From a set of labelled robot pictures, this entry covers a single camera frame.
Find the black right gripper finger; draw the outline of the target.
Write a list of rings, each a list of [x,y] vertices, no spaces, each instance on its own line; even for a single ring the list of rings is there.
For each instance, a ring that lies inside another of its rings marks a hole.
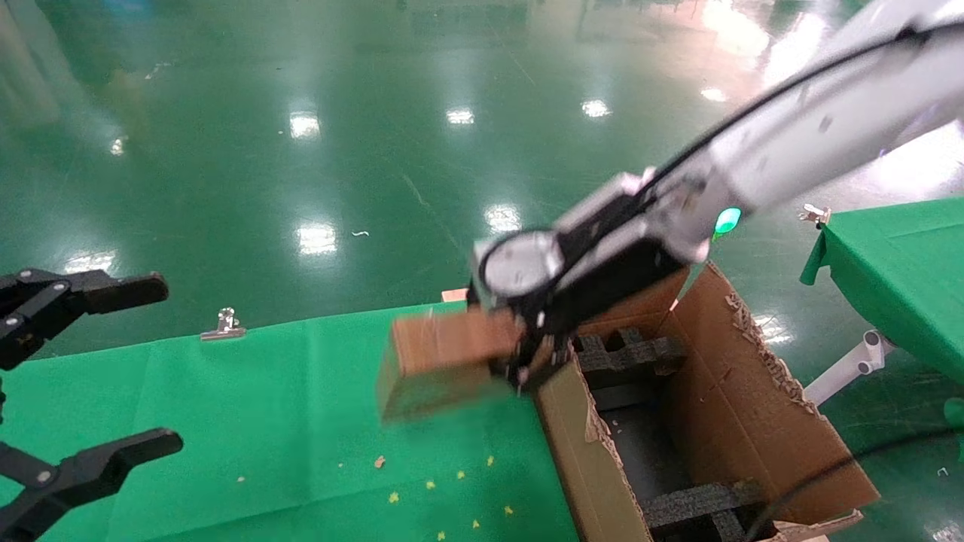
[[[516,394],[534,394],[563,368],[563,340],[525,336],[506,358],[493,362],[493,378]]]

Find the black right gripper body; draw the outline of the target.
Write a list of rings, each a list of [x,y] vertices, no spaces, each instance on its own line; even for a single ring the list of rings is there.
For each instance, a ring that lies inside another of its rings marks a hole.
[[[562,229],[526,229],[476,243],[469,299],[506,309],[525,337],[557,336],[564,349],[581,324],[684,269],[636,218]]]

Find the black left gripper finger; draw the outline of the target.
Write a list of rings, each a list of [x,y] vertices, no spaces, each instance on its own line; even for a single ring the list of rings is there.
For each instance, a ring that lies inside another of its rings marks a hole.
[[[116,279],[102,269],[68,275],[23,269],[4,275],[2,370],[15,370],[83,315],[126,311],[168,297],[169,286],[159,273]]]
[[[51,465],[3,443],[2,477],[21,485],[20,494],[1,509],[4,541],[37,541],[69,514],[121,490],[130,471],[181,452],[182,436],[152,429],[80,450]]]

